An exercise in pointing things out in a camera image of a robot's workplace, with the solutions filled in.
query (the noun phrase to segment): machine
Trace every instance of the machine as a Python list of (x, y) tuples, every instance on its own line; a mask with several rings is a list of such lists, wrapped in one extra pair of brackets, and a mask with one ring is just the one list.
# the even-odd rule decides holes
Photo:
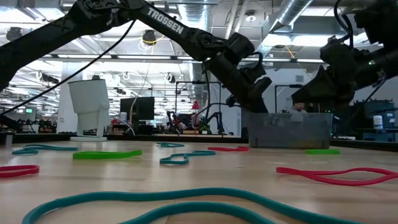
[[(294, 101), (347, 104), (356, 90), (370, 85), (380, 87), (398, 74), (398, 2), (378, 0), (352, 13), (357, 27), (365, 30), (369, 42), (378, 42), (384, 47), (374, 52), (354, 48), (352, 26), (348, 22), (345, 37), (331, 37), (320, 49), (321, 59), (329, 66), (326, 69), (321, 66), (316, 77), (292, 95)], [(351, 39), (350, 45), (343, 43), (347, 39)]]
[(66, 43), (135, 20), (174, 40), (193, 59), (203, 62), (206, 70), (232, 93), (229, 103), (238, 102), (254, 112), (268, 112), (261, 95), (271, 79), (257, 80), (266, 74), (263, 67), (236, 68), (242, 58), (254, 52), (249, 39), (234, 33), (225, 40), (187, 27), (145, 0), (78, 0), (67, 15), (3, 45), (0, 47), (0, 91), (8, 86), (18, 69)]

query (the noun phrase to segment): person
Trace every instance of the person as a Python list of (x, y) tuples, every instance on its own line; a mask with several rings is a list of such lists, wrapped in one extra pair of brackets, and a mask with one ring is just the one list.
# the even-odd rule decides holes
[(304, 103), (293, 102), (292, 113), (307, 113), (304, 107), (305, 107)]
[(293, 102), (292, 106), (292, 116), (290, 117), (290, 120), (294, 123), (302, 123), (304, 122), (304, 115), (307, 114), (307, 112), (304, 109), (305, 103), (300, 103), (300, 102)]

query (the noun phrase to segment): storage bin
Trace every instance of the storage bin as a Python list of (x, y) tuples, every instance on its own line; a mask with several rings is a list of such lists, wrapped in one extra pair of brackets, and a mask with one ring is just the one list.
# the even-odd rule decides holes
[(248, 113), (250, 147), (328, 149), (330, 113)]

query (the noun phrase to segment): wooden table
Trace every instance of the wooden table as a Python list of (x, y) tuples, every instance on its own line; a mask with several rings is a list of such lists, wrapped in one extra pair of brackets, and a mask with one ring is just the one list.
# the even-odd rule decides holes
[[(143, 155), (111, 161), (74, 161), (72, 152), (41, 151), (34, 156), (13, 156), (0, 150), (0, 165), (38, 164), (40, 173), (30, 177), (0, 179), (0, 220), (21, 223), (36, 206), (75, 194), (94, 191), (153, 192), (198, 187), (233, 187), (269, 197), (288, 205), (366, 223), (396, 223), (398, 180), (368, 187), (344, 187), (314, 182), (299, 176), (275, 173), (277, 166), (308, 170), (339, 170), (378, 167), (398, 171), (398, 154), (362, 149), (341, 149), (341, 155), (309, 156), (301, 150), (253, 149), (251, 152), (218, 152), (193, 157), (188, 165), (160, 166), (159, 159), (171, 153), (204, 150), (208, 146), (237, 145), (184, 143), (182, 148), (158, 148), (154, 142), (108, 141), (51, 142), (78, 146), (80, 150), (130, 151)], [(342, 179), (373, 179), (376, 174), (351, 173)], [(170, 203), (218, 201), (251, 209), (276, 223), (298, 223), (239, 198), (208, 196), (160, 202), (91, 202), (63, 208), (42, 217), (38, 223), (120, 223)], [(189, 213), (155, 223), (245, 223), (214, 213)]]

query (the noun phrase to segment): fluorescent light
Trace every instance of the fluorescent light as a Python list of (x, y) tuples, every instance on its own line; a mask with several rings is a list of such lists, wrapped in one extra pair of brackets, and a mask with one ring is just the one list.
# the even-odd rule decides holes
[(193, 58), (189, 56), (178, 56), (177, 60), (193, 60)]
[(298, 63), (324, 63), (320, 59), (297, 59)]
[(118, 55), (120, 59), (152, 59), (152, 60), (170, 60), (170, 56), (149, 56), (149, 55)]
[[(97, 58), (99, 55), (58, 55), (60, 58)], [(101, 58), (112, 58), (110, 55), (104, 55)]]
[[(104, 42), (116, 42), (120, 40), (120, 37), (94, 37), (93, 40), (97, 41), (104, 41)], [(141, 40), (141, 37), (126, 37), (123, 39), (123, 42), (125, 41), (134, 41), (134, 40)]]
[(292, 45), (304, 47), (323, 47), (328, 43), (330, 35), (297, 35), (292, 40)]
[[(257, 62), (258, 58), (244, 58), (242, 62)], [(264, 58), (262, 62), (290, 62), (290, 58)]]
[(261, 43), (263, 46), (292, 45), (290, 37), (286, 35), (268, 34)]

